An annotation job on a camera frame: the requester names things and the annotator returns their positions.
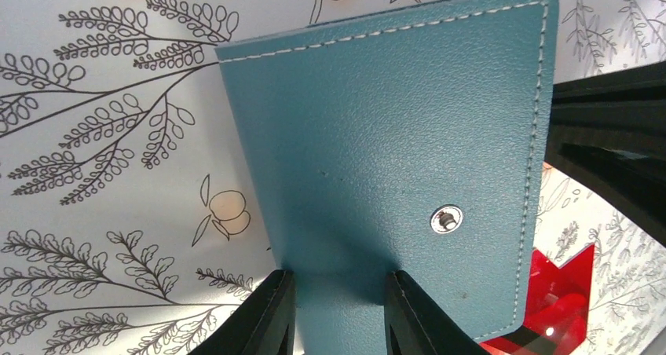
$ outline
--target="patterned tablecloth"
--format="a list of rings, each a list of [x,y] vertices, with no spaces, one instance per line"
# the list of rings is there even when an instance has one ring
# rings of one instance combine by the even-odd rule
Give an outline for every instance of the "patterned tablecloth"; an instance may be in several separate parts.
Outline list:
[[[425,1],[0,0],[0,353],[205,339],[274,268],[214,45]],[[666,57],[666,0],[560,8],[558,82]],[[666,251],[622,213],[546,169],[536,231],[558,265],[596,245],[576,353],[666,326]]]

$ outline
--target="white stitching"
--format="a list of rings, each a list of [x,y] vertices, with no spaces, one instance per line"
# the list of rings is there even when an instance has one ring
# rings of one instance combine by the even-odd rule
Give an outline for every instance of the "white stitching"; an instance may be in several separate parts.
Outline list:
[[[361,38],[366,38],[368,36],[376,36],[376,35],[383,35],[387,33],[394,33],[396,31],[407,31],[409,29],[414,29],[417,27],[424,27],[427,25],[439,25],[442,23],[449,23],[452,21],[456,20],[464,20],[470,17],[475,17],[475,16],[481,16],[486,13],[498,13],[501,11],[507,11],[509,9],[514,9],[514,8],[521,8],[521,7],[526,7],[528,5],[542,5],[543,6],[543,16],[541,18],[541,32],[540,32],[540,42],[539,42],[539,60],[538,60],[538,65],[536,69],[536,96],[534,97],[534,119],[532,120],[532,134],[529,142],[529,155],[527,159],[527,169],[526,169],[526,176],[525,176],[525,201],[523,203],[523,214],[522,214],[522,221],[521,221],[521,235],[520,235],[520,240],[518,241],[518,267],[516,269],[516,292],[514,296],[514,314],[513,318],[511,320],[511,323],[508,324],[507,326],[500,328],[495,331],[491,331],[489,333],[479,335],[478,337],[474,337],[474,340],[479,340],[485,337],[488,337],[490,335],[493,335],[495,333],[499,333],[505,329],[510,328],[518,319],[518,292],[520,290],[520,273],[522,269],[522,257],[523,257],[523,248],[525,247],[525,227],[527,226],[527,213],[529,210],[529,191],[531,188],[530,185],[530,180],[531,180],[531,174],[532,174],[532,161],[534,159],[534,153],[535,153],[535,142],[536,142],[536,129],[537,129],[537,124],[538,124],[538,119],[539,119],[539,103],[541,101],[541,74],[543,72],[543,47],[546,43],[546,26],[547,26],[547,18],[548,18],[548,3],[547,2],[528,2],[528,3],[522,3],[522,4],[516,4],[516,5],[508,5],[504,6],[502,8],[498,9],[488,9],[482,12],[476,12],[476,13],[471,13],[468,15],[462,15],[462,16],[457,16],[457,17],[449,17],[447,19],[443,20],[436,20],[436,21],[430,21],[430,22],[425,22],[425,23],[419,23],[419,24],[413,24],[413,25],[407,25],[403,27],[394,27],[391,29],[385,29],[383,31],[373,31],[370,33],[362,34],[362,35],[353,35],[353,36],[347,36],[343,38],[339,38],[336,40],[331,40],[331,41],[326,41],[326,42],[320,42],[316,43],[313,45],[309,46],[299,46],[291,49],[282,49],[282,50],[277,50],[273,51],[270,53],[261,53],[261,54],[255,54],[255,55],[248,55],[246,57],[237,57],[237,58],[230,58],[230,59],[224,59],[221,60],[219,63],[229,63],[229,62],[238,62],[241,60],[249,60],[249,59],[258,59],[258,58],[263,58],[263,57],[273,57],[277,54],[282,54],[282,53],[291,53],[294,51],[303,51],[307,49],[315,49],[317,47],[321,46],[329,46],[333,45],[338,42],[347,42],[347,41],[352,41],[354,39],[361,39]]]
[[[299,46],[299,47],[294,47],[294,48],[291,48],[291,49],[272,51],[270,53],[261,53],[261,54],[255,54],[255,55],[248,55],[247,57],[237,57],[237,58],[224,59],[224,60],[220,60],[220,63],[222,64],[222,63],[229,63],[229,62],[238,62],[238,61],[246,60],[246,59],[258,59],[258,58],[263,58],[263,57],[273,57],[273,56],[275,56],[276,53],[291,53],[291,52],[294,52],[294,51],[304,51],[304,50],[307,50],[307,49],[314,49],[314,48],[321,47],[321,46],[333,45],[334,43],[338,43],[338,42],[347,42],[347,41],[351,41],[353,39],[366,38],[368,36],[373,36],[373,35],[383,35],[385,33],[394,33],[396,31],[408,31],[409,29],[413,29],[415,27],[424,27],[426,25],[439,25],[441,23],[450,23],[450,22],[456,21],[456,20],[465,20],[465,19],[468,19],[470,17],[481,16],[481,15],[484,15],[486,13],[498,13],[500,11],[507,11],[507,10],[513,9],[513,8],[525,7],[527,5],[543,5],[544,7],[546,7],[547,3],[544,3],[544,2],[529,2],[529,3],[524,3],[524,4],[508,5],[508,6],[505,6],[505,7],[502,7],[502,8],[498,8],[498,9],[488,9],[488,10],[481,11],[481,12],[471,13],[469,15],[449,17],[449,18],[443,19],[443,20],[436,20],[436,21],[430,21],[430,22],[425,22],[425,23],[406,25],[406,26],[403,26],[403,27],[392,27],[390,29],[384,29],[383,31],[373,31],[371,33],[365,33],[365,34],[362,34],[362,35],[350,35],[350,36],[347,36],[347,37],[333,39],[331,41],[326,41],[326,42],[315,43],[313,45],[308,45],[308,46]]]

